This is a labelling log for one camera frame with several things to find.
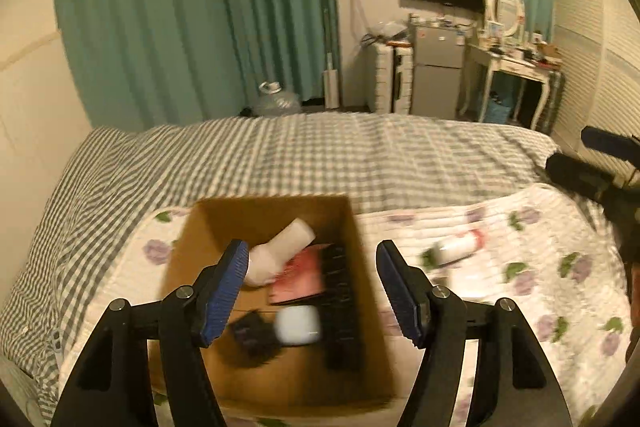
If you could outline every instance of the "green leaf print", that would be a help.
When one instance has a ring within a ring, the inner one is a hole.
[[[556,321],[556,330],[554,331],[554,337],[551,339],[551,342],[556,343],[559,341],[568,328],[569,322],[567,322],[566,318],[558,317],[558,320]]]
[[[622,319],[620,317],[611,317],[602,329],[605,331],[617,331],[618,333],[622,333],[625,330],[625,327],[622,325]]]
[[[509,225],[512,229],[517,230],[518,232],[522,232],[522,230],[524,230],[522,223],[518,219],[518,213],[515,210],[509,214]]]
[[[270,418],[258,418],[258,425],[262,425],[262,427],[288,427],[282,420],[273,420]]]
[[[526,270],[529,267],[526,263],[509,263],[507,269],[504,271],[504,282],[511,282],[511,279],[516,277],[518,273]]]
[[[580,423],[578,423],[578,427],[586,427],[588,423],[593,419],[593,416],[596,414],[597,410],[598,406],[596,405],[592,405],[591,407],[589,407],[582,415],[582,419],[580,420]]]
[[[170,223],[171,214],[169,214],[169,211],[160,212],[159,214],[156,214],[156,219],[160,221],[160,223]]]
[[[163,403],[165,403],[168,400],[169,399],[164,394],[154,393],[154,403],[157,406],[161,406]]]
[[[422,252],[422,266],[425,270],[433,270],[434,268],[438,267],[438,264],[436,263],[436,260],[433,256],[433,248]]]
[[[560,266],[558,267],[558,273],[562,279],[571,272],[571,267],[574,265],[576,257],[578,257],[578,252],[570,253],[569,255],[562,257],[562,261],[560,261]]]

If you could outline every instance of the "cardboard box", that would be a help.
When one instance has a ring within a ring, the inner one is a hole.
[[[255,365],[241,352],[227,327],[202,350],[214,393],[225,413],[257,417],[348,416],[382,409],[394,397],[392,371],[363,247],[345,196],[213,198],[191,211],[172,254],[163,296],[191,284],[202,268],[215,264],[232,239],[249,247],[266,243],[294,218],[306,221],[319,243],[341,243],[348,257],[362,338],[359,372],[324,367],[322,342],[286,347],[273,360]],[[230,322],[258,309],[273,321],[278,306],[268,305],[268,288],[242,286]],[[152,386],[164,393],[159,349],[150,350]]]

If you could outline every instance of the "beige cylindrical object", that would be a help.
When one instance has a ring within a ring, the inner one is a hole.
[[[302,219],[294,219],[268,243],[253,247],[249,252],[249,268],[244,282],[250,286],[270,284],[285,264],[316,238],[316,234]]]

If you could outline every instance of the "table leg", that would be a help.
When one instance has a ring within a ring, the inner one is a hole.
[[[486,115],[486,106],[489,103],[489,93],[491,92],[491,83],[494,80],[494,71],[495,65],[494,62],[491,61],[489,66],[486,68],[486,78],[484,80],[484,95],[482,96],[482,109],[480,110],[480,117],[478,121],[484,121],[484,115]]]
[[[540,101],[538,102],[538,107],[536,108],[536,113],[533,115],[533,120],[531,120],[531,128],[532,130],[536,130],[538,126],[538,120],[540,119],[540,115],[542,114],[542,110],[545,108],[546,100],[549,98],[549,80],[547,79],[542,83],[542,94],[540,95]]]
[[[516,109],[515,111],[513,111],[513,120],[517,120],[518,115],[520,114],[520,108],[522,107],[522,98],[524,97],[525,82],[527,82],[525,78],[520,79],[520,92],[518,93],[518,103],[516,104]]]
[[[463,103],[462,107],[460,108],[460,111],[458,111],[458,116],[463,116],[469,109],[469,103],[471,99],[471,79],[469,78],[468,68],[473,68],[473,66],[474,66],[474,63],[471,61],[468,61],[467,63],[465,63],[465,68],[462,70],[463,81],[465,83],[465,103]]]
[[[470,90],[471,90],[471,82],[469,82],[469,79],[466,79],[465,82],[465,103],[463,103],[462,107],[460,108],[460,110],[458,111],[458,115],[459,116],[463,116],[466,113],[466,110],[469,109],[469,98],[471,97],[470,94]]]

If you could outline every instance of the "gray checkered bedsheet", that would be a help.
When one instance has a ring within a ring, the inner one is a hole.
[[[50,420],[62,350],[149,211],[205,196],[348,194],[357,212],[469,204],[541,181],[556,149],[530,130],[414,116],[230,118],[141,134],[100,128],[47,203],[0,315],[0,350],[32,374]]]

